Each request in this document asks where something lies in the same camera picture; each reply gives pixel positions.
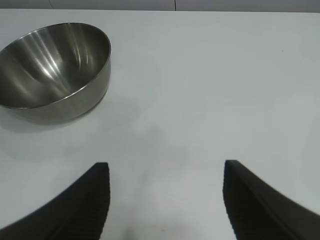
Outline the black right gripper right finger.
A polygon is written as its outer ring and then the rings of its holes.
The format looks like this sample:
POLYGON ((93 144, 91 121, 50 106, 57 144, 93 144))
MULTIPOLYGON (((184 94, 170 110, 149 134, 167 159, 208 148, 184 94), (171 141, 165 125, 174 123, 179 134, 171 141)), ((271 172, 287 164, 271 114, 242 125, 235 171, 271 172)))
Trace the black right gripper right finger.
POLYGON ((320 216, 268 185, 237 160, 226 160, 223 201, 238 240, 318 240, 320 216))

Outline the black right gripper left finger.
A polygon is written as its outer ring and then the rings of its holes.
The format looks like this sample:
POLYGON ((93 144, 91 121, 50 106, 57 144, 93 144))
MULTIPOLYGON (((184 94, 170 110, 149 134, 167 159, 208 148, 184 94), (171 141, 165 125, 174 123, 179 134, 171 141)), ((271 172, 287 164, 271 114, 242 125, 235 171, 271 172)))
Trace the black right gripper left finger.
POLYGON ((110 207, 110 169, 97 162, 29 215, 2 228, 2 240, 98 240, 110 207))

